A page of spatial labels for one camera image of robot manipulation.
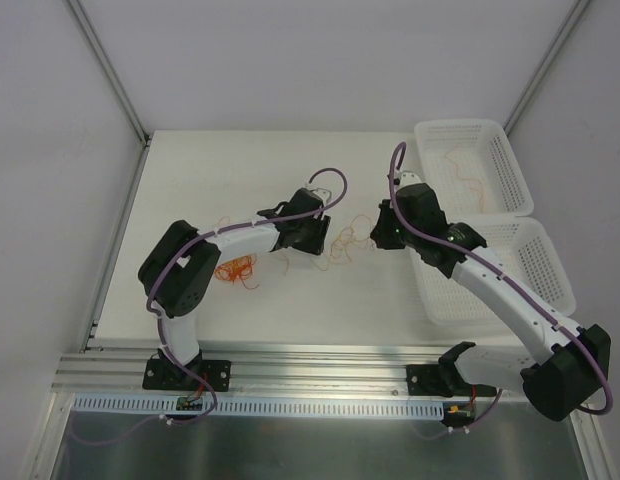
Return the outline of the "red orange wire ball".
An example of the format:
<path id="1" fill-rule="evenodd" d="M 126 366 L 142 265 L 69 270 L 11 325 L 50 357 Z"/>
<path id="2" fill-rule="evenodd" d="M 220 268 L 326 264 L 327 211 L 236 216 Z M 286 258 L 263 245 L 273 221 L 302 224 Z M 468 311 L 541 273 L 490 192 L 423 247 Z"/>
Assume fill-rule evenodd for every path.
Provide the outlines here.
<path id="1" fill-rule="evenodd" d="M 214 277 L 225 283 L 239 283 L 247 290 L 255 290 L 259 284 L 252 284 L 251 278 L 254 275 L 256 263 L 257 256 L 255 254 L 241 256 L 216 267 Z"/>

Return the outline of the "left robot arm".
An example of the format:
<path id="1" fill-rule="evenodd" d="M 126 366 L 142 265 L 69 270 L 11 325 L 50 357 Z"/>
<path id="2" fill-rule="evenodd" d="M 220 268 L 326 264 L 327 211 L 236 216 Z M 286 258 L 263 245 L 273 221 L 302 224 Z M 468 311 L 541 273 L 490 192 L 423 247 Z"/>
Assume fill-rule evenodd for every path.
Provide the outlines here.
<path id="1" fill-rule="evenodd" d="M 153 375 L 144 380 L 146 389 L 189 389 L 204 377 L 196 310 L 215 270 L 244 256 L 288 248 L 320 255 L 330 224 L 323 211 L 330 198 L 325 189 L 303 187 L 244 223 L 207 233 L 184 220 L 170 225 L 138 271 L 160 338 L 158 357 L 147 364 Z"/>

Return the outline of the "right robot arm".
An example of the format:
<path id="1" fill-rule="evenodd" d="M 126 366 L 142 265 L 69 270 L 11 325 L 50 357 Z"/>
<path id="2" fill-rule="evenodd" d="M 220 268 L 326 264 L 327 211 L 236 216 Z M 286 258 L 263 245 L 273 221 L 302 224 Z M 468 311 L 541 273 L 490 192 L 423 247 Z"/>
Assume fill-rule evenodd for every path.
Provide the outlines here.
<path id="1" fill-rule="evenodd" d="M 450 223 L 434 190 L 393 180 L 379 205 L 371 238 L 382 250 L 410 249 L 489 308 L 518 338 L 519 352 L 461 342 L 438 360 L 444 396 L 472 385 L 518 391 L 544 417 L 560 421 L 575 410 L 603 416 L 614 405 L 608 380 L 611 338 L 553 311 L 509 275 L 487 241 L 466 223 Z"/>

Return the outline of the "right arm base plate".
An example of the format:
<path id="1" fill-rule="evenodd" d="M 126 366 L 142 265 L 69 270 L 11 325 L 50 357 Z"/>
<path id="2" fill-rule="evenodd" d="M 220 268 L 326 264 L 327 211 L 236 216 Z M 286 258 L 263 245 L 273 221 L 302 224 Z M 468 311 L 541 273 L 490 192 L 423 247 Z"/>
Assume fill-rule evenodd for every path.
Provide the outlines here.
<path id="1" fill-rule="evenodd" d="M 462 379 L 453 367 L 439 364 L 413 364 L 406 366 L 406 383 L 410 396 L 455 396 L 482 398 L 494 397 L 497 389 L 483 384 L 470 384 Z"/>

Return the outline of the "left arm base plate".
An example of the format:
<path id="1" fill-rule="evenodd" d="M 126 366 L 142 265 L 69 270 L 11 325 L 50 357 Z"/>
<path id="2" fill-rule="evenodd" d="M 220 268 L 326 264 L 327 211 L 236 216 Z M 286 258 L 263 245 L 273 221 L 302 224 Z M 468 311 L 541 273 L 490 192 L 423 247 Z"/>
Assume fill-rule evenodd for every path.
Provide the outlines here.
<path id="1" fill-rule="evenodd" d="M 215 392 L 227 392 L 231 378 L 231 362 L 227 360 L 195 359 L 186 367 L 205 380 Z M 152 357 L 144 369 L 141 383 L 143 390 L 194 391 L 201 383 L 167 358 Z"/>

